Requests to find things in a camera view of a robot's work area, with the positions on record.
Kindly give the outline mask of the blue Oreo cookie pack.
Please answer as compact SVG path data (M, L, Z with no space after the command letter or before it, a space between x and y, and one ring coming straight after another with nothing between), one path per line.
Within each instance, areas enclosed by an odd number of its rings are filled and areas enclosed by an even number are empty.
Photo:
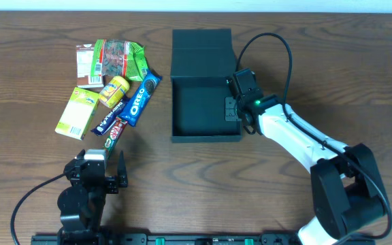
M132 127L136 126L142 112L161 80L161 76L156 76L148 70L144 80L118 117L127 121Z

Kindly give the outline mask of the dark green folding box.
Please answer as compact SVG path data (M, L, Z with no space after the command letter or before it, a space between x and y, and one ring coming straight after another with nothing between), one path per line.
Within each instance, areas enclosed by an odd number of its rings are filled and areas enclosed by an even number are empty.
M238 142L242 124L227 120L233 106L227 78L235 71L229 29L172 31L173 143Z

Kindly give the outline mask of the yellow green carton box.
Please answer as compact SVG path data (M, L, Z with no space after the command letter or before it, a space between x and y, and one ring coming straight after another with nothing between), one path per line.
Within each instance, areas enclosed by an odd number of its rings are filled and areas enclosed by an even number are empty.
M75 87L59 119L55 132L83 140L99 103L99 94Z

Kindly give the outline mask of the green snack bag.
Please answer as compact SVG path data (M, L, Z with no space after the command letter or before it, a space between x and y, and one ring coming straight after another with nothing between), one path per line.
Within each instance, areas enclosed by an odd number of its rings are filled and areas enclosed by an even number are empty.
M141 82L148 72L145 47L136 42L98 39L93 48L91 77L121 76Z

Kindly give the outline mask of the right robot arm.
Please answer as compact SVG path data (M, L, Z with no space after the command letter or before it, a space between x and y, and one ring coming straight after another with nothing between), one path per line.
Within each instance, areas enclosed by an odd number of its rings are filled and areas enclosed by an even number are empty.
M364 243L390 234L389 200L366 145L326 136L275 95L228 97L225 114L277 142L310 173L315 216L297 232L300 244Z

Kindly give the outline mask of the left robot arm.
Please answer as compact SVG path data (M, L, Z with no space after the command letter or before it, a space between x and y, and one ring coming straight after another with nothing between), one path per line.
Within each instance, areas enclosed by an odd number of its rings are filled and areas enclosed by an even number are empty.
M106 176L105 150L81 150L68 164L63 175L71 186L57 200L60 221L57 243L63 245L119 244L120 238L101 226L106 195L117 194L128 186L124 154L118 158L117 174Z

